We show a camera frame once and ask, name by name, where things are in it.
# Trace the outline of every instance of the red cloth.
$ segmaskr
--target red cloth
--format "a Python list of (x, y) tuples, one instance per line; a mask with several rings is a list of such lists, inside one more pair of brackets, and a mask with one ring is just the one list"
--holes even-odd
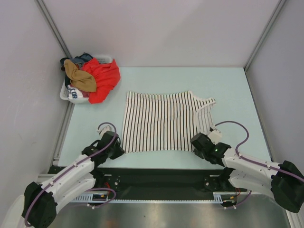
[(119, 69), (115, 59), (113, 59), (112, 63), (100, 64), (96, 58), (93, 58), (84, 63), (82, 70), (93, 75), (96, 81), (96, 92), (90, 93), (89, 96), (91, 104), (103, 102), (120, 80)]

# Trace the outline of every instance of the white table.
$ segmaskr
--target white table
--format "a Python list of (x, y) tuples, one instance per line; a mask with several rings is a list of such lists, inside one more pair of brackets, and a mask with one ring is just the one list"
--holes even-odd
[[(76, 104), (61, 151), (59, 166), (68, 166), (88, 145), (99, 139), (97, 126), (112, 122), (122, 136), (128, 91), (170, 94), (191, 90), (201, 98), (213, 97), (217, 105), (211, 110), (214, 123), (234, 120), (245, 125), (249, 140), (240, 147), (243, 154), (270, 160), (261, 125), (242, 68), (203, 67), (121, 67), (121, 81), (101, 104)], [(236, 146), (246, 133), (238, 125), (219, 126), (222, 142)], [(127, 153), (116, 160), (108, 159), (102, 167), (221, 169), (191, 152), (154, 151)]]

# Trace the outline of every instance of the gray wall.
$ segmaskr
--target gray wall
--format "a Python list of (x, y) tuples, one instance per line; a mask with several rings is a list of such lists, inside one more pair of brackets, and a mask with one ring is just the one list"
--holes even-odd
[(248, 72), (271, 151), (304, 173), (304, 1), (289, 1)]
[(0, 223), (15, 198), (48, 168), (66, 109), (64, 57), (33, 0), (0, 6)]

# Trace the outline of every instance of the shiny metal surface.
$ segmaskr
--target shiny metal surface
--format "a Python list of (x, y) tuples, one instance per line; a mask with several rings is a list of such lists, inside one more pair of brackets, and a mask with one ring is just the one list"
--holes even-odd
[(238, 209), (215, 204), (113, 203), (90, 209), (69, 204), (51, 228), (290, 228), (285, 210), (262, 195)]

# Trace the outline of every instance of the pile of clothes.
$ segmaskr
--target pile of clothes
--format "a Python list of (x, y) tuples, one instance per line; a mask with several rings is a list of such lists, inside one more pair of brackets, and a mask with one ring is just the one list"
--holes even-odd
[(68, 99), (88, 97), (91, 104), (101, 103), (120, 80), (115, 59), (112, 63), (100, 64), (84, 53), (75, 58), (62, 58), (60, 64), (61, 70), (66, 72)]

